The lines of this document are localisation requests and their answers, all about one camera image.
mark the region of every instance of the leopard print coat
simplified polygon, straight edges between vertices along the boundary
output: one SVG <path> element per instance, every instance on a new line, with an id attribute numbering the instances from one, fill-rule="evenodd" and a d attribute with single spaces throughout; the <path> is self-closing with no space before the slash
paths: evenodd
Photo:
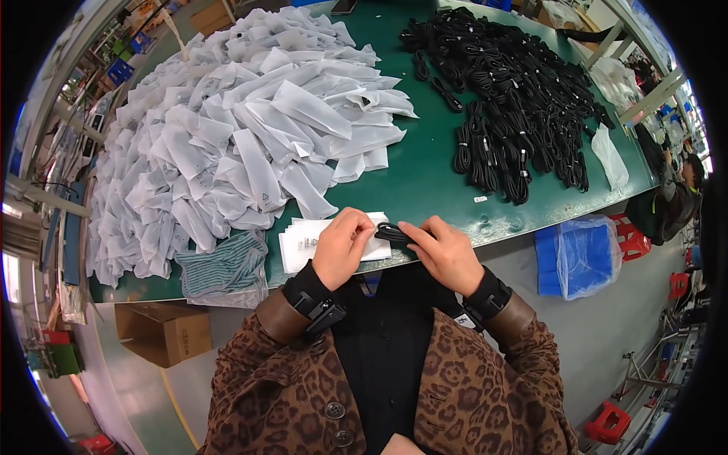
<path id="1" fill-rule="evenodd" d="M 438 310 L 414 435 L 442 455 L 576 454 L 553 335 L 534 318 L 505 359 Z M 283 346 L 252 314 L 219 351 L 199 455 L 361 455 L 366 441 L 331 331 Z"/>

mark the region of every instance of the hand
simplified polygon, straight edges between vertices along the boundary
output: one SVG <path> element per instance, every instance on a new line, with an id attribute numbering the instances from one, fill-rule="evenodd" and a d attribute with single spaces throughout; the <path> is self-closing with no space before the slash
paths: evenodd
<path id="1" fill-rule="evenodd" d="M 427 219 L 417 229 L 400 221 L 400 230 L 417 245 L 407 245 L 414 251 L 428 272 L 443 286 L 470 297 L 480 285 L 485 270 L 475 257 L 467 235 L 442 221 L 439 216 Z M 432 232 L 433 238 L 426 231 Z"/>
<path id="2" fill-rule="evenodd" d="M 346 207 L 321 232 L 312 265 L 319 280 L 334 291 L 357 271 L 374 223 L 366 213 Z"/>

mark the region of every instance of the yellow floor line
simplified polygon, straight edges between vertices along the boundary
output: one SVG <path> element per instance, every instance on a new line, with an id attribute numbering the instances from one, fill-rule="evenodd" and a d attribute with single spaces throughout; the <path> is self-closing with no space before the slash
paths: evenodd
<path id="1" fill-rule="evenodd" d="M 122 406 L 121 400 L 119 400 L 119 396 L 116 394 L 116 389 L 114 388 L 114 382 L 111 380 L 111 375 L 108 372 L 108 366 L 106 365 L 106 357 L 103 355 L 103 348 L 101 347 L 101 340 L 98 338 L 98 330 L 96 328 L 96 313 L 91 311 L 91 321 L 93 326 L 93 333 L 96 335 L 96 343 L 98 344 L 98 351 L 101 354 L 101 361 L 103 362 L 103 369 L 106 372 L 106 375 L 108 376 L 108 382 L 111 384 L 111 388 L 114 391 L 114 397 L 116 398 L 116 401 L 119 404 L 119 409 L 122 410 L 122 415 L 124 416 L 124 419 L 126 419 L 127 423 L 129 424 L 129 428 L 132 430 L 132 434 L 137 438 L 137 441 L 139 442 L 139 446 L 144 450 L 144 453 L 149 455 L 149 453 L 146 451 L 146 447 L 144 447 L 144 444 L 141 442 L 141 439 L 139 439 L 139 435 L 136 434 L 136 431 L 134 430 L 134 427 L 132 427 L 132 422 L 129 421 L 129 417 L 127 417 L 127 414 L 124 412 L 124 407 Z"/>
<path id="2" fill-rule="evenodd" d="M 165 388 L 167 389 L 167 394 L 169 394 L 170 399 L 172 400 L 172 406 L 175 407 L 175 412 L 177 413 L 177 417 L 179 417 L 180 422 L 182 422 L 182 426 L 184 427 L 184 430 L 187 432 L 187 435 L 189 436 L 189 439 L 192 441 L 192 444 L 194 445 L 194 447 L 199 449 L 200 444 L 197 443 L 197 440 L 194 438 L 192 431 L 189 429 L 189 425 L 187 425 L 187 421 L 184 419 L 184 416 L 182 415 L 182 411 L 180 410 L 180 407 L 177 404 L 177 400 L 175 399 L 175 394 L 172 392 L 172 387 L 170 387 L 170 380 L 167 378 L 167 371 L 165 371 L 164 368 L 160 368 L 159 372 L 162 374 L 162 380 L 165 382 Z"/>

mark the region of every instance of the red plastic stool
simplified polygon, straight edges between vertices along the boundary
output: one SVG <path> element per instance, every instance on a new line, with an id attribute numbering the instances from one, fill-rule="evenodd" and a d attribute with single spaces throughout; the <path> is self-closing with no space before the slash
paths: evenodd
<path id="1" fill-rule="evenodd" d="M 670 295 L 668 298 L 678 298 L 687 292 L 689 275 L 687 273 L 670 274 Z"/>
<path id="2" fill-rule="evenodd" d="M 584 429 L 587 438 L 604 444 L 614 445 L 622 439 L 632 418 L 609 401 L 603 401 L 604 410 L 594 422 L 587 422 Z"/>
<path id="3" fill-rule="evenodd" d="M 617 241 L 624 253 L 622 262 L 641 258 L 652 250 L 652 242 L 632 224 L 624 213 L 609 216 L 617 225 Z"/>

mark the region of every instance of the pile of black cables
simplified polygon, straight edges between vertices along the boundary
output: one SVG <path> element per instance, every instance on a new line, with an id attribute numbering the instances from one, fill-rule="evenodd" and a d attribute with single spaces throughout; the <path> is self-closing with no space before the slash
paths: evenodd
<path id="1" fill-rule="evenodd" d="M 594 101 L 580 66 L 565 62 L 540 37 L 476 19 L 464 7 L 437 11 L 427 22 L 410 19 L 400 40 L 415 54 L 418 80 L 430 74 L 426 55 L 452 91 L 468 89 L 481 99 L 468 104 L 468 119 L 456 131 L 453 166 L 470 185 L 485 193 L 500 185 L 507 200 L 523 204 L 530 160 L 538 173 L 555 172 L 566 187 L 588 191 L 579 151 L 582 132 L 590 133 L 584 121 L 597 117 L 614 125 Z M 462 111 L 441 80 L 433 78 L 431 85 L 452 110 Z"/>

